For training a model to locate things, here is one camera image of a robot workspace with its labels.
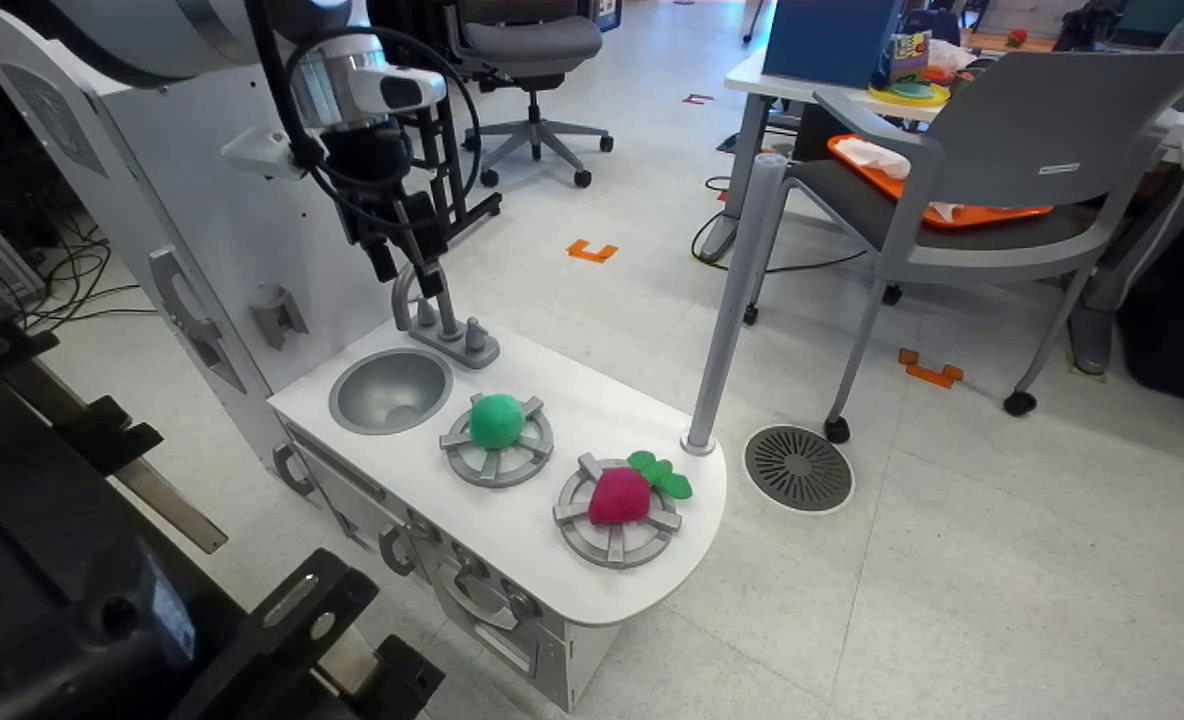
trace green object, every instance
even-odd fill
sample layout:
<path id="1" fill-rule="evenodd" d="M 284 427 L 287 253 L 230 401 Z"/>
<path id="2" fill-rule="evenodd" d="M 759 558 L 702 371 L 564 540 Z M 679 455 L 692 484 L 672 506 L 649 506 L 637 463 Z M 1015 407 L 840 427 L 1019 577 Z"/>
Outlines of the green object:
<path id="1" fill-rule="evenodd" d="M 526 434 L 526 404 L 515 396 L 481 396 L 468 427 L 476 448 L 512 448 Z"/>
<path id="2" fill-rule="evenodd" d="M 672 472 L 668 459 L 657 459 L 657 454 L 634 454 L 629 463 L 649 480 L 649 487 L 665 499 L 692 499 L 697 487 L 689 475 Z"/>

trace office chair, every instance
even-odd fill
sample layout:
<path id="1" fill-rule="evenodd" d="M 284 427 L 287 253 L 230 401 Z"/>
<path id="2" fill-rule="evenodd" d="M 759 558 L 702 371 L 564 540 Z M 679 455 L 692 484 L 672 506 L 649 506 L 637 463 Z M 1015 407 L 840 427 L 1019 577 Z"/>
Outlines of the office chair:
<path id="1" fill-rule="evenodd" d="M 561 136 L 595 136 L 599 153 L 612 153 L 618 139 L 603 130 L 544 120 L 540 93 L 556 87 L 564 71 L 599 54 L 595 21 L 576 13 L 576 0 L 459 0 L 453 13 L 455 58 L 529 93 L 529 120 L 468 134 L 468 153 L 481 153 L 481 136 L 507 136 L 485 157 L 481 185 L 497 187 L 497 162 L 529 145 L 532 162 L 552 148 L 576 169 L 576 187 L 587 187 L 593 171 Z"/>
<path id="2" fill-rule="evenodd" d="M 1056 332 L 1117 235 L 1140 176 L 1161 157 L 1163 134 L 1153 120 L 1179 93 L 1184 58 L 1015 54 L 993 63 L 979 82 L 957 87 L 953 105 L 924 136 L 894 130 L 848 93 L 821 93 L 815 102 L 856 136 L 912 162 L 906 198 L 879 198 L 837 162 L 756 162 L 692 440 L 703 443 L 703 434 L 718 419 L 741 318 L 749 314 L 745 322 L 756 322 L 756 295 L 785 220 L 789 187 L 809 194 L 840 233 L 862 235 L 875 253 L 862 337 L 826 419 L 834 443 L 848 440 L 843 404 L 885 291 L 896 286 L 1028 286 L 1074 278 L 1028 371 L 1003 401 L 1007 417 L 1028 417 L 1038 407 L 1028 389 L 1042 375 Z M 924 229 L 924 208 L 934 199 L 990 208 L 1054 204 L 1056 211 L 1028 225 L 934 233 Z"/>

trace desk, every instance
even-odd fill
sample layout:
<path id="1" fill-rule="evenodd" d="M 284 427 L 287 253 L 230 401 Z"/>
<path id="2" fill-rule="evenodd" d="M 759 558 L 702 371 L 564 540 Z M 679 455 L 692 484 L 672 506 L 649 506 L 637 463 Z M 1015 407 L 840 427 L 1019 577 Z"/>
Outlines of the desk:
<path id="1" fill-rule="evenodd" d="M 840 83 L 815 83 L 815 82 L 796 82 L 796 77 L 766 77 L 766 54 L 753 54 L 745 63 L 735 63 L 725 77 L 727 87 L 749 93 L 745 105 L 745 123 L 741 123 L 741 139 L 735 139 L 735 169 L 727 180 L 727 199 L 719 220 L 710 229 L 702 255 L 703 260 L 719 260 L 727 253 L 727 245 L 735 241 L 735 225 L 745 211 L 745 194 L 749 194 L 749 176 L 753 176 L 753 162 L 759 153 L 766 139 L 766 115 L 776 102 L 793 102 L 793 105 L 815 105 L 815 93 L 840 87 Z M 896 120 L 937 120 L 934 107 L 907 107 L 907 105 L 879 105 L 862 87 L 840 87 L 854 93 L 856 102 L 872 105 L 879 115 L 896 115 Z"/>
<path id="2" fill-rule="evenodd" d="M 1079 295 L 1079 305 L 1068 322 L 1074 366 L 1079 371 L 1088 371 L 1088 375 L 1108 371 L 1122 305 L 1127 299 L 1133 286 L 1167 253 L 1167 245 L 1179 233 L 1184 233 L 1184 180 L 1163 204 L 1149 208 L 1122 241 L 1112 241 L 1108 255 L 1099 260 L 1095 282 Z"/>

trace round hole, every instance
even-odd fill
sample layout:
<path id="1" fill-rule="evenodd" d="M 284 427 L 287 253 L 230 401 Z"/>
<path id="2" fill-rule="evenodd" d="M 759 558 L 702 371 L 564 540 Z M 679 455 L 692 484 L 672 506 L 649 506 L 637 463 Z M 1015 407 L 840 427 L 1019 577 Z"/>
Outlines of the round hole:
<path id="1" fill-rule="evenodd" d="M 321 642 L 321 638 L 331 631 L 331 628 L 338 628 L 338 614 L 316 618 L 316 619 L 311 619 L 311 642 Z"/>
<path id="2" fill-rule="evenodd" d="M 101 623 L 111 642 L 130 642 L 141 628 L 141 610 L 115 596 L 103 606 Z"/>

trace gray floor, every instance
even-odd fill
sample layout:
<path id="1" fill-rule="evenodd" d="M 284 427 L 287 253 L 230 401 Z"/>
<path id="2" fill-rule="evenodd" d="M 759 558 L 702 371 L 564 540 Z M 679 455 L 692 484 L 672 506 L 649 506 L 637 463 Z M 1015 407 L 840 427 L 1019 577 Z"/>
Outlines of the gray floor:
<path id="1" fill-rule="evenodd" d="M 703 176 L 727 171 L 714 148 L 741 120 L 719 83 L 745 58 L 741 13 L 629 3 L 608 48 L 544 102 L 608 123 L 618 153 L 583 148 L 587 194 L 561 163 L 502 163 L 505 218 L 453 255 L 474 314 L 692 404 L 725 278 L 692 263 L 689 241 L 719 208 Z M 526 111 L 515 93 L 481 105 L 490 120 Z M 572 263 L 572 241 L 620 255 Z M 837 253 L 785 229 L 779 260 Z M 1056 357 L 1042 413 L 1007 419 L 996 401 L 1054 288 L 912 288 L 879 322 L 848 413 L 862 487 L 840 513 L 793 518 L 745 480 L 756 427 L 826 417 L 862 282 L 848 263 L 769 286 L 719 417 L 735 480 L 725 531 L 692 583 L 626 631 L 576 715 L 1184 715 L 1184 404 Z M 962 366 L 970 389 L 912 383 L 896 349 Z M 265 475 L 159 322 L 72 326 L 54 367 L 167 437 L 151 459 L 233 536 L 200 563 L 239 600 L 316 546 L 378 563 Z M 561 715 L 422 588 L 386 580 L 361 631 L 400 631 L 453 674 L 442 715 Z"/>

